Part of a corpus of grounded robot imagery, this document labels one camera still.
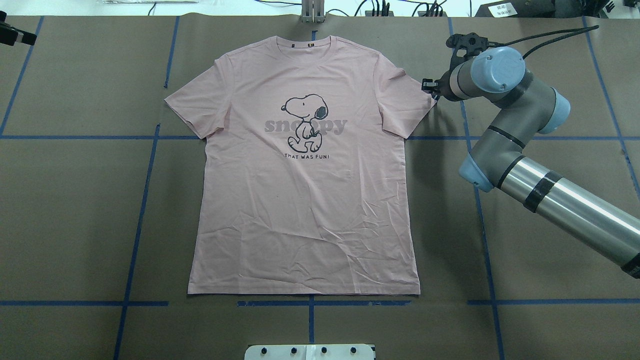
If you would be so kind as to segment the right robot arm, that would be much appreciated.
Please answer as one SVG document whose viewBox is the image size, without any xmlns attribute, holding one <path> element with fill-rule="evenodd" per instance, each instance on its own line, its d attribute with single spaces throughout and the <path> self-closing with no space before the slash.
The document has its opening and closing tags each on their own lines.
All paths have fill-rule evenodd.
<svg viewBox="0 0 640 360">
<path fill-rule="evenodd" d="M 485 193 L 499 189 L 638 279 L 639 220 L 523 153 L 535 135 L 565 123 L 569 101 L 538 79 L 510 43 L 471 32 L 450 35 L 446 46 L 448 71 L 423 79 L 423 91 L 449 101 L 484 98 L 499 109 L 459 175 Z"/>
</svg>

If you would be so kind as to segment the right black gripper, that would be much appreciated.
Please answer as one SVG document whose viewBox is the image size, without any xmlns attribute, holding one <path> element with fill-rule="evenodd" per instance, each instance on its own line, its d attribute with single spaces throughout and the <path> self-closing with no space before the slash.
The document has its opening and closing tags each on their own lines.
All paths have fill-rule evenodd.
<svg viewBox="0 0 640 360">
<path fill-rule="evenodd" d="M 458 84 L 458 75 L 463 64 L 473 60 L 489 48 L 489 39 L 475 32 L 468 34 L 453 34 L 446 40 L 446 47 L 452 49 L 449 69 L 441 78 L 423 79 L 422 91 L 429 94 L 433 100 L 441 98 L 448 101 L 468 100 L 468 96 Z"/>
</svg>

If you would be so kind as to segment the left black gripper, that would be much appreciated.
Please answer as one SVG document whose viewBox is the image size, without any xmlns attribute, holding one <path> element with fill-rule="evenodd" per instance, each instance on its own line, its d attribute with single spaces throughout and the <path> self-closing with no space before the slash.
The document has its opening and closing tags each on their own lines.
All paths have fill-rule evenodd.
<svg viewBox="0 0 640 360">
<path fill-rule="evenodd" d="M 38 36 L 34 33 L 18 29 L 6 23 L 7 12 L 0 12 L 0 43 L 14 46 L 16 43 L 34 46 Z"/>
</svg>

